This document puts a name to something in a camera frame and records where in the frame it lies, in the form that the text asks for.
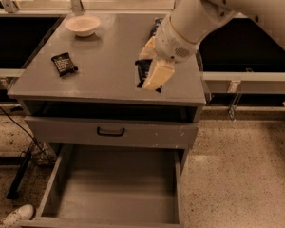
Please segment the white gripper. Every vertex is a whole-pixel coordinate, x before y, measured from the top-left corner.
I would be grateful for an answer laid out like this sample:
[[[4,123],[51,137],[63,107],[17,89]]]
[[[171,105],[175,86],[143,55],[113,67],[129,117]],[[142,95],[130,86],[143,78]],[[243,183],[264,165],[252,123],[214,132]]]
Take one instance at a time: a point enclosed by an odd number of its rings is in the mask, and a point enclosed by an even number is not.
[[[142,88],[160,89],[175,73],[175,62],[187,61],[198,49],[199,44],[186,41],[174,31],[170,17],[166,16],[158,26],[155,37],[147,41],[139,54],[139,60],[153,60],[156,56],[161,58],[151,62]]]

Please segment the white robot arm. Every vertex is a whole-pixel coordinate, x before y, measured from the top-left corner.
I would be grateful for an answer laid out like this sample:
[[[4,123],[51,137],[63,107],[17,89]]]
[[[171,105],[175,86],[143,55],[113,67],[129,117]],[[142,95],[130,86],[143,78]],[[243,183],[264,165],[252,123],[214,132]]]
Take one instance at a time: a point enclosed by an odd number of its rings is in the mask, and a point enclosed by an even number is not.
[[[158,90],[188,60],[211,32],[243,14],[285,50],[285,0],[180,0],[142,49],[139,59],[150,69],[142,87]]]

